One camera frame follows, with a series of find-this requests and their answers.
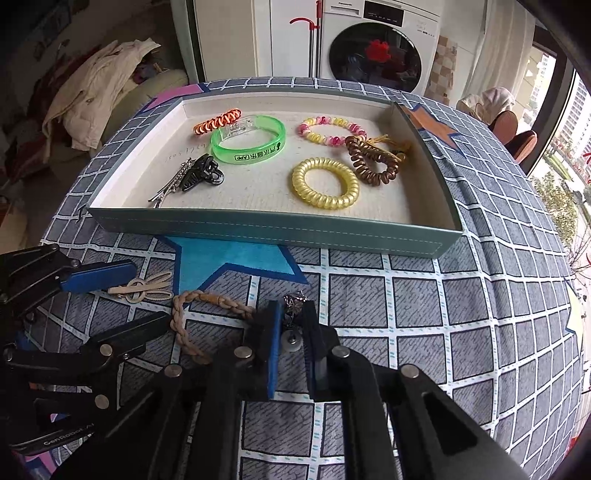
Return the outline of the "teal white tray box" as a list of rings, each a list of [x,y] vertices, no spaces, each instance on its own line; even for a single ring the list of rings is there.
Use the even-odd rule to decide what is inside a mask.
[[[287,129],[286,145],[269,160],[222,164],[221,185],[198,185],[170,194],[159,208],[148,200],[180,164],[211,149],[192,129],[227,108],[245,116],[269,115]],[[297,135],[308,117],[353,121],[372,137],[387,135],[408,148],[394,180],[363,185],[359,200],[342,210],[322,210],[294,193],[291,174],[308,158],[349,164],[342,147],[321,146]],[[130,142],[113,142],[116,161],[88,202],[94,219],[111,231],[334,248],[437,258],[462,235],[460,214],[408,111],[391,101],[335,93],[259,90],[199,94],[147,114],[147,126]]]

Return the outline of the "silver rhinestone hair clip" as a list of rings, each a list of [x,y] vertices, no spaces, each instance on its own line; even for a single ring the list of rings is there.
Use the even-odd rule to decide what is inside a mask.
[[[183,178],[194,163],[195,159],[190,158],[180,164],[176,174],[148,200],[152,208],[159,208],[169,194],[175,193],[178,190]]]

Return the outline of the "beige bow hair clip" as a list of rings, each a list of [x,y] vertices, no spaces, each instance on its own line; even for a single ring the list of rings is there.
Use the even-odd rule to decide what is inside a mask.
[[[172,272],[163,271],[145,279],[134,278],[126,285],[111,287],[107,293],[130,304],[143,301],[160,302],[172,299]]]

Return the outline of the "beige bag on chair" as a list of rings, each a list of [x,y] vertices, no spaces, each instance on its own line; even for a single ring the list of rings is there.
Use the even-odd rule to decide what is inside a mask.
[[[456,104],[456,109],[490,125],[499,114],[511,110],[514,95],[504,87],[494,87],[480,94],[470,94]]]

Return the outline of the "brown chair near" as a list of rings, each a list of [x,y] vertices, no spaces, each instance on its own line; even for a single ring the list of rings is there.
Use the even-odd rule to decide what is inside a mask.
[[[505,148],[513,159],[520,164],[532,153],[537,143],[537,133],[529,130],[516,135],[505,145]]]

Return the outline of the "grey checked star tablecloth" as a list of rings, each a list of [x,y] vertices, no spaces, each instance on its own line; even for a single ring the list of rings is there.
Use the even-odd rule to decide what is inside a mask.
[[[287,247],[305,281],[226,271],[199,287],[260,306],[301,289],[342,343],[377,364],[414,363],[479,422],[531,479],[550,479],[575,434],[583,373],[575,333],[567,331],[571,292],[561,240],[520,167],[484,124],[452,107],[387,87],[348,81],[256,77],[215,81],[213,93],[352,93],[423,106],[460,133],[455,153],[421,133],[451,187],[463,233],[439,260],[392,254]],[[155,237],[107,233],[83,213],[99,180],[155,120],[138,113],[73,183],[42,243],[58,243],[85,262],[129,257],[138,272],[172,267],[173,247]],[[147,312],[103,294],[61,295],[48,314],[44,348],[60,352],[82,334],[102,331],[119,314]],[[308,404],[304,355],[280,357],[277,406],[245,407],[244,479],[344,478],[341,407]]]

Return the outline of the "black claw hair clip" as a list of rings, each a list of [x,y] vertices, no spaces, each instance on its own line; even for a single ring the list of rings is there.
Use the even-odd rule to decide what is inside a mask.
[[[182,192],[190,191],[200,183],[218,186],[224,181],[224,173],[219,169],[218,163],[212,155],[204,154],[194,161],[192,166],[182,177],[180,189]]]

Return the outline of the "lower white washing machine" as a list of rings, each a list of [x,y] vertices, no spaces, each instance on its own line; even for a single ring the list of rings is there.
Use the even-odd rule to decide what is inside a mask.
[[[325,1],[318,76],[424,94],[443,9],[441,0]]]

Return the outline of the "green translucent bangle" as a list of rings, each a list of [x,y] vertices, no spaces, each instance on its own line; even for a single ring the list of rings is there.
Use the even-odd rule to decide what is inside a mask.
[[[211,133],[211,154],[222,163],[249,165],[280,153],[286,145],[283,122],[267,115],[250,115]]]

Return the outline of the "brown chair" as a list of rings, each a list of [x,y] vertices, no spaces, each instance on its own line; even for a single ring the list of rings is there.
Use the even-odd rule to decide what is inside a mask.
[[[532,153],[537,143],[537,133],[529,130],[516,135],[505,145],[505,148],[513,159],[520,164]]]
[[[515,113],[505,110],[496,116],[489,125],[489,129],[503,145],[506,145],[516,136],[518,124],[519,121]]]

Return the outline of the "cream white jacket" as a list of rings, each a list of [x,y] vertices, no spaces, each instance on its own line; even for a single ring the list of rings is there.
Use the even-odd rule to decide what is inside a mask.
[[[43,120],[41,131],[50,140],[60,123],[76,150],[95,150],[101,143],[117,99],[144,56],[160,45],[148,38],[113,41],[88,58],[60,87]]]

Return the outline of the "brown chair far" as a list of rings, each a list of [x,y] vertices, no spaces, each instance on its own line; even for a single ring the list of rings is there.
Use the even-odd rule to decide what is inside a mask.
[[[503,145],[506,145],[516,136],[518,124],[519,121],[515,113],[505,110],[496,116],[489,125],[489,129]]]

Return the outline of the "red handled mop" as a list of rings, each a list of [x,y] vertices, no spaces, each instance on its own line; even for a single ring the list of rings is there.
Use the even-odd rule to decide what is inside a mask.
[[[314,78],[318,74],[318,42],[322,29],[322,6],[324,1],[315,0],[315,18],[294,17],[290,19],[290,25],[304,22],[308,25],[308,77]]]

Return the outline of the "white cabinet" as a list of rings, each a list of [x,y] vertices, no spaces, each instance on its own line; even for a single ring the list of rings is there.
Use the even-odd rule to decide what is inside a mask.
[[[315,1],[173,1],[174,23],[192,81],[308,77],[308,25]]]

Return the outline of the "checkered hanging towel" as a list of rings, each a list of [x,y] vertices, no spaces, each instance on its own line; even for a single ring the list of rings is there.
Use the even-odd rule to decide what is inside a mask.
[[[457,67],[458,44],[440,36],[425,96],[450,105]]]

